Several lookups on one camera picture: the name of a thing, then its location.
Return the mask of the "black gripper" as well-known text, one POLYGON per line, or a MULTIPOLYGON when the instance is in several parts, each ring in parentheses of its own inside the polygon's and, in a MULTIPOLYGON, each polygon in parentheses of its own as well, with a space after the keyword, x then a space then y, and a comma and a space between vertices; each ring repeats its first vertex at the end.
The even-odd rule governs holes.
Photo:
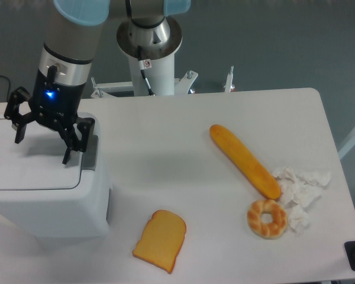
POLYGON ((84 153, 93 134, 95 120, 78 117, 78 106, 85 84, 78 86, 50 83, 40 71, 37 72, 33 95, 18 87, 9 95, 4 118, 12 121, 16 131, 15 143, 23 141, 27 125, 33 121, 52 130, 58 130, 66 144, 63 164, 70 160, 72 151, 84 153), (31 112, 20 113, 20 105, 28 102, 31 112))

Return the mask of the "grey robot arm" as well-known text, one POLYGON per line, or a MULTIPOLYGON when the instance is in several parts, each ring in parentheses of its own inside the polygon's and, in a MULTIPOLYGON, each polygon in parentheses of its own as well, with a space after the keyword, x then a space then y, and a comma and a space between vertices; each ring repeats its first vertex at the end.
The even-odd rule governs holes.
POLYGON ((86 151, 95 121, 78 116, 78 106, 108 18, 120 18, 117 43, 128 57, 134 94, 173 95, 175 53, 182 43, 176 14, 189 1, 54 1, 32 92, 19 87, 9 98, 4 117, 20 143, 29 123, 59 133, 72 151, 86 151))

